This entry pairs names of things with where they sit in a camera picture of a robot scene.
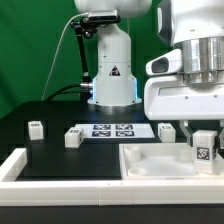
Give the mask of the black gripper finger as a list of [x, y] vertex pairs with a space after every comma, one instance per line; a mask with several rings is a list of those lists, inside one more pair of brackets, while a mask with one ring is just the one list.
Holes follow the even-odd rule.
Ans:
[[192, 142], [193, 132], [192, 132], [192, 129], [190, 127], [189, 121], [188, 120], [181, 120], [179, 122], [179, 126], [180, 126], [180, 129], [182, 130], [183, 134], [185, 135], [185, 137], [187, 139], [187, 144], [189, 146], [192, 146], [193, 145], [193, 142]]
[[224, 150], [224, 120], [219, 121], [217, 147], [218, 149]]

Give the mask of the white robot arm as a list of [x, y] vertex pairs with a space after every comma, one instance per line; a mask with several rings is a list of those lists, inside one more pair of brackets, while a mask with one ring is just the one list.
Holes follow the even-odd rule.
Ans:
[[[99, 109], [137, 100], [131, 39], [122, 18], [148, 13], [153, 0], [74, 0], [85, 32], [98, 34], [98, 73], [90, 103]], [[164, 45], [146, 64], [144, 113], [150, 120], [224, 121], [224, 0], [161, 0], [153, 33]]]

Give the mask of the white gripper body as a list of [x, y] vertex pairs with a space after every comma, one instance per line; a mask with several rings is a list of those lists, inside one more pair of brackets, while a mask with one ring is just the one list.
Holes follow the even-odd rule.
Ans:
[[224, 120], [224, 77], [192, 85], [181, 75], [150, 78], [144, 88], [144, 112], [149, 120]]

